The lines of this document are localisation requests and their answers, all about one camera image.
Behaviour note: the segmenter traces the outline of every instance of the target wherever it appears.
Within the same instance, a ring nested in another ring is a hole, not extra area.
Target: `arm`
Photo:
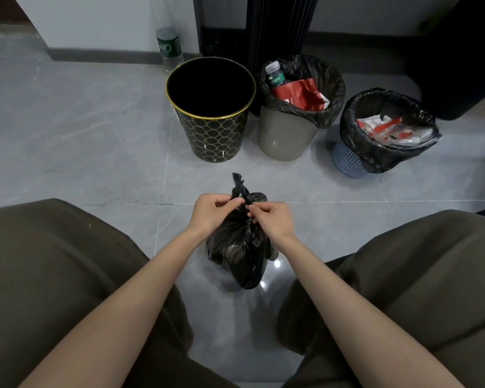
[[[185,231],[72,329],[20,388],[121,387],[190,255],[244,202],[229,200],[201,195]]]
[[[363,387],[463,387],[431,353],[296,238],[285,203],[254,203],[248,208],[287,257]]]

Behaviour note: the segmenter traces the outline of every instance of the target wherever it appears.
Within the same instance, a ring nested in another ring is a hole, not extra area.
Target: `red snack wrapper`
[[[329,99],[318,90],[312,77],[275,87],[271,92],[279,99],[302,110],[324,110],[330,103]]]

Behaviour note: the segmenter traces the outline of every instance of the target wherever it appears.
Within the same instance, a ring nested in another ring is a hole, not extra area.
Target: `right hand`
[[[290,238],[296,238],[293,217],[285,203],[266,201],[248,205],[248,216],[259,222],[265,234],[280,250],[282,243]]]

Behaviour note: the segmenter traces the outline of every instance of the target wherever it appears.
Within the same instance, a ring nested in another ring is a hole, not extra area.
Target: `blue mesh trash can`
[[[339,171],[352,178],[366,178],[372,174],[365,170],[361,159],[341,140],[332,151],[332,161]]]

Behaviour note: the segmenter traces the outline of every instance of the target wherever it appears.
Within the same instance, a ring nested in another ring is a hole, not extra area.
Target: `black garbage bag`
[[[245,199],[244,204],[234,209],[223,223],[208,237],[208,259],[216,264],[227,264],[235,280],[243,289],[253,289],[261,281],[268,260],[278,257],[278,250],[262,230],[248,217],[247,205],[267,201],[260,192],[249,193],[243,185],[241,175],[233,173],[235,188],[232,198]]]
[[[422,154],[437,142],[421,148],[398,149],[382,145],[361,129],[356,119],[381,114],[390,118],[402,117],[402,123],[412,126],[438,128],[435,117],[420,107],[420,102],[398,92],[373,88],[350,98],[340,121],[342,141],[352,150],[369,173],[384,173],[402,161]]]
[[[326,109],[315,112],[297,108],[271,93],[267,84],[265,66],[273,61],[267,62],[259,75],[262,105],[269,109],[305,118],[320,129],[330,127],[343,106],[346,90],[343,76],[336,67],[321,58],[303,54],[277,59],[286,79],[294,81],[313,77],[318,90],[330,100]]]

